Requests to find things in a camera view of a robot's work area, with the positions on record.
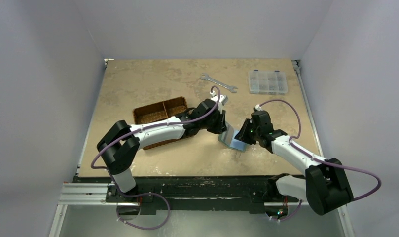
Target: cable clip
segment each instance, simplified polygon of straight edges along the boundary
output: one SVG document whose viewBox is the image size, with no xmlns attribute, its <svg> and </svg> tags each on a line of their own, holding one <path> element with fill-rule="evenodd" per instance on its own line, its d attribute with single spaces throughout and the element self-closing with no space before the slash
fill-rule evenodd
<svg viewBox="0 0 399 237">
<path fill-rule="evenodd" d="M 263 110 L 262 107 L 260 106 L 260 104 L 257 104 L 257 105 L 254 107 L 254 109 L 257 110 L 257 111 L 262 111 L 262 110 Z"/>
</svg>

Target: wicker basket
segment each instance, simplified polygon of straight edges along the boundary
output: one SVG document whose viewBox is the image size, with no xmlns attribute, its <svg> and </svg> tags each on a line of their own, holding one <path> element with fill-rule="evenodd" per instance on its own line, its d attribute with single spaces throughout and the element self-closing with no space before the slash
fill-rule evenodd
<svg viewBox="0 0 399 237">
<path fill-rule="evenodd" d="M 186 99 L 184 97 L 177 97 L 170 100 L 157 102 L 154 104 L 135 108 L 133 110 L 135 124 L 146 124 L 168 119 L 178 113 L 187 109 Z M 179 139 L 167 140 L 146 146 L 143 150 L 148 150 L 154 147 L 175 142 Z"/>
</svg>

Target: blue sponge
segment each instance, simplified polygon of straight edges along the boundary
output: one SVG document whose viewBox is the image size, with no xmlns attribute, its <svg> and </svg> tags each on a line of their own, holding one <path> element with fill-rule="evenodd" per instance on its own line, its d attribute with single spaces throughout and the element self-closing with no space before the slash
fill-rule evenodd
<svg viewBox="0 0 399 237">
<path fill-rule="evenodd" d="M 227 126 L 227 131 L 223 132 L 218 136 L 218 140 L 222 142 L 225 146 L 228 148 L 244 152 L 247 148 L 247 144 L 244 142 L 241 142 L 239 140 L 234 139 L 234 137 L 239 133 L 238 130 L 235 130 L 231 125 L 229 125 L 227 122 L 225 122 L 225 125 Z"/>
</svg>

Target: clear plastic container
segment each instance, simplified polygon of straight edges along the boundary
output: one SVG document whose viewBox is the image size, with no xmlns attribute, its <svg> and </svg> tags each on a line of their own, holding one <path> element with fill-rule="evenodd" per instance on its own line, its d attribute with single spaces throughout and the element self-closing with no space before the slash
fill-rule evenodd
<svg viewBox="0 0 399 237">
<path fill-rule="evenodd" d="M 286 94 L 288 92 L 287 75 L 284 72 L 249 72 L 250 94 Z"/>
</svg>

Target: gray metal floor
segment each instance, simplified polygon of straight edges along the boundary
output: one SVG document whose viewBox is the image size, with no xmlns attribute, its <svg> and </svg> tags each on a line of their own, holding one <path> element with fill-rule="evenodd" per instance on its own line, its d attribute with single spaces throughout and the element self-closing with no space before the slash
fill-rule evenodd
<svg viewBox="0 0 399 237">
<path fill-rule="evenodd" d="M 61 237 L 343 237 L 337 211 L 324 216 L 303 206 L 294 218 L 281 223 L 269 221 L 265 214 L 244 211 L 172 211 L 165 226 L 143 231 L 116 221 L 116 206 L 69 205 Z M 138 216 L 134 224 L 152 227 L 164 220 L 166 211 Z"/>
</svg>

